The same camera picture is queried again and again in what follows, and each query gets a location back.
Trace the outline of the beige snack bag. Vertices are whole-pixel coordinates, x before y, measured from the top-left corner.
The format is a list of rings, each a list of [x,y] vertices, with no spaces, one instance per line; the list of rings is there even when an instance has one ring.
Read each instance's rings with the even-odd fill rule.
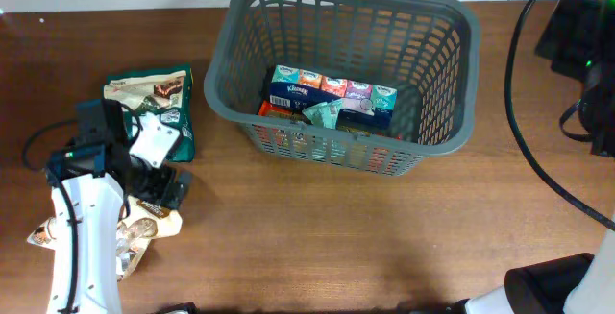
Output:
[[[154,205],[129,196],[131,213],[116,231],[116,277],[127,278],[136,268],[150,243],[177,235],[183,225],[178,210]]]
[[[55,250],[57,245],[57,237],[55,233],[56,218],[50,217],[41,223],[27,238],[27,242],[31,245]]]

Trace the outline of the green coffee bag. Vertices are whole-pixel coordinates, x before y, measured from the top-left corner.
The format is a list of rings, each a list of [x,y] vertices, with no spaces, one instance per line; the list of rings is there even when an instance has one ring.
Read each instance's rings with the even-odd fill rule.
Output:
[[[119,101],[139,116],[153,113],[162,124],[177,129],[181,137],[166,159],[191,162],[195,156],[190,116],[193,76],[189,64],[169,68],[130,71],[109,76],[103,97]]]

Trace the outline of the grey plastic basket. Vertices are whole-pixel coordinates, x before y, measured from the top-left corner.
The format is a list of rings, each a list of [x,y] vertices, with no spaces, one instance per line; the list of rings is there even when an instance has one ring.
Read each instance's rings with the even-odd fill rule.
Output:
[[[470,138],[479,62],[480,24],[457,0],[231,0],[204,92],[266,153],[400,176]],[[359,135],[260,115],[278,64],[395,88],[390,127]]]

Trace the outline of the white teal wipes packet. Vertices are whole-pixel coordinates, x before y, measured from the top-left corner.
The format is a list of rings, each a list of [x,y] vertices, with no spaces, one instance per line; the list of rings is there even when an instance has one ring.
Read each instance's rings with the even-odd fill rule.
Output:
[[[335,130],[342,103],[342,99],[319,103],[304,109],[302,114],[313,126]]]

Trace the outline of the blue Kleenex tissue pack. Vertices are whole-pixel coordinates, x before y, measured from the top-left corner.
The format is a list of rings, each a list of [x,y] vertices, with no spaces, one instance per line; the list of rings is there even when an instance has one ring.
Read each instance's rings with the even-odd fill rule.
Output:
[[[384,131],[391,125],[398,90],[276,65],[267,71],[263,94],[270,105],[301,115],[304,109],[316,104],[342,99],[337,129]]]

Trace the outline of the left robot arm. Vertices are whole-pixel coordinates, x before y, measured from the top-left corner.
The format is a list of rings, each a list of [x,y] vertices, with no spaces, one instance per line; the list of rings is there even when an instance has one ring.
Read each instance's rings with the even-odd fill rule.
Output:
[[[55,215],[50,313],[119,313],[118,283],[150,242],[175,236],[191,176],[166,165],[181,133],[109,99],[76,107],[78,133],[44,168]]]

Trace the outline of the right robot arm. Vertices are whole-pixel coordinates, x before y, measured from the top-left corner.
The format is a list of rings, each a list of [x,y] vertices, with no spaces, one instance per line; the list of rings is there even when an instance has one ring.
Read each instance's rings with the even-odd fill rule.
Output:
[[[558,196],[607,233],[596,254],[575,254],[510,269],[504,284],[488,293],[443,307],[445,313],[611,313],[614,310],[614,221],[556,182],[532,154],[515,119],[512,78],[518,42],[536,0],[528,0],[515,25],[504,73],[508,125],[533,172]],[[535,48],[551,70],[582,84],[580,98],[559,117],[565,126],[578,117],[583,133],[566,132],[588,143],[591,154],[614,156],[614,0],[559,0]]]

